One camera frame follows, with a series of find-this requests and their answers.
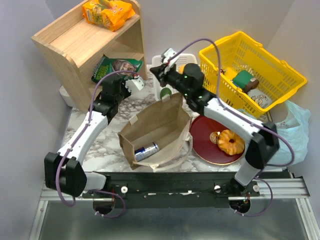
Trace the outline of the orange fruit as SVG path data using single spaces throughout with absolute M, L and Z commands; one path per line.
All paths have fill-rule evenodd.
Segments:
M 181 65 L 181 66 L 179 67 L 178 72 L 179 72 L 180 74 L 182 74 L 182 73 L 183 73 L 183 71 L 184 71 L 184 67 L 185 67 L 185 65 L 184 65 L 184 64 L 183 64 L 183 65 Z

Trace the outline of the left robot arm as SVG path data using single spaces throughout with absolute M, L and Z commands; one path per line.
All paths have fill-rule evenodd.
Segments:
M 98 135 L 108 126 L 118 113 L 122 100 L 128 98 L 132 91 L 126 88 L 117 72 L 107 74 L 99 84 L 102 85 L 102 91 L 92 98 L 89 111 L 78 130 L 58 152 L 49 152 L 44 158 L 45 185 L 56 190 L 60 200 L 68 207 L 74 206 L 75 202 L 66 201 L 64 194 L 76 198 L 84 191 L 94 191 L 104 198 L 111 191 L 106 175 L 85 172 L 82 164 Z

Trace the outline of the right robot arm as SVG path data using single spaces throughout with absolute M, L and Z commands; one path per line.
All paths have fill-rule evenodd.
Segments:
M 218 96 L 204 88 L 204 74 L 195 63 L 184 66 L 183 73 L 165 64 L 151 67 L 150 72 L 161 87 L 170 85 L 183 95 L 188 107 L 201 116 L 215 120 L 235 132 L 248 145 L 245 161 L 230 181 L 230 191 L 241 196 L 248 185 L 279 150 L 276 126 L 252 119 L 228 105 L 223 105 Z

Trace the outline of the wooden shelf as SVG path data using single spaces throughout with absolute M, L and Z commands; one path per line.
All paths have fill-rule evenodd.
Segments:
M 115 32 L 87 23 L 81 2 L 31 38 L 84 113 L 94 96 L 93 69 L 103 55 L 146 61 L 141 6 L 136 0 L 130 4 L 135 15 Z

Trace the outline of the glazed ring doughnut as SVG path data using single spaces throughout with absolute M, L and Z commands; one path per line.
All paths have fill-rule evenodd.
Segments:
M 217 145 L 220 150 L 230 156 L 241 154 L 245 150 L 245 141 L 229 129 L 219 134 Z

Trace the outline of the brown paper bag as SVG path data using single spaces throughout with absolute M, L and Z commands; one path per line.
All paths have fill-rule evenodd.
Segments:
M 193 149 L 191 123 L 180 93 L 165 97 L 131 117 L 118 133 L 120 147 L 131 169 L 149 167 L 153 172 L 166 172 L 182 165 Z M 152 143 L 159 151 L 138 160 L 135 150 Z

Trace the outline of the orange snack packet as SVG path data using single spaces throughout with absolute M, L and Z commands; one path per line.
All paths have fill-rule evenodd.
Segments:
M 134 16 L 133 6 L 122 0 L 90 0 L 82 5 L 82 16 L 89 24 L 115 32 Z

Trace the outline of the green avocado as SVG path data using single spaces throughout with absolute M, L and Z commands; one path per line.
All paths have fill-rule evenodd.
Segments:
M 161 89 L 160 91 L 160 99 L 162 100 L 163 98 L 165 98 L 166 96 L 171 96 L 172 95 L 172 91 L 170 88 L 168 87 L 164 87 Z

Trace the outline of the light blue plastic bag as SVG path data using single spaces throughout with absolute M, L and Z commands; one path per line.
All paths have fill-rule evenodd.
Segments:
M 309 142 L 309 119 L 311 112 L 308 109 L 302 108 L 292 101 L 285 101 L 287 110 L 286 118 L 277 122 L 277 133 L 283 137 L 292 147 L 294 151 L 294 161 L 292 165 L 298 164 L 304 161 L 308 153 Z M 267 170 L 273 170 L 276 167 L 274 165 L 288 165 L 292 159 L 292 154 L 288 146 L 279 141 L 279 150 L 268 162 L 272 166 L 268 166 Z

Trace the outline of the green snack packet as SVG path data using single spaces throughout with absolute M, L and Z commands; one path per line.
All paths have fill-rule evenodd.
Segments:
M 143 61 L 134 58 L 109 58 L 103 55 L 92 72 L 91 80 L 98 83 L 107 74 L 116 71 L 138 72 L 143 65 Z

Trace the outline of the blue silver drink can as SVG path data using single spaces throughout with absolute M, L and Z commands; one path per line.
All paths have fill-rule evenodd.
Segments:
M 154 154 L 156 154 L 160 150 L 159 146 L 155 142 L 151 142 L 145 146 L 140 147 L 134 151 L 134 156 L 137 162 L 140 162 Z

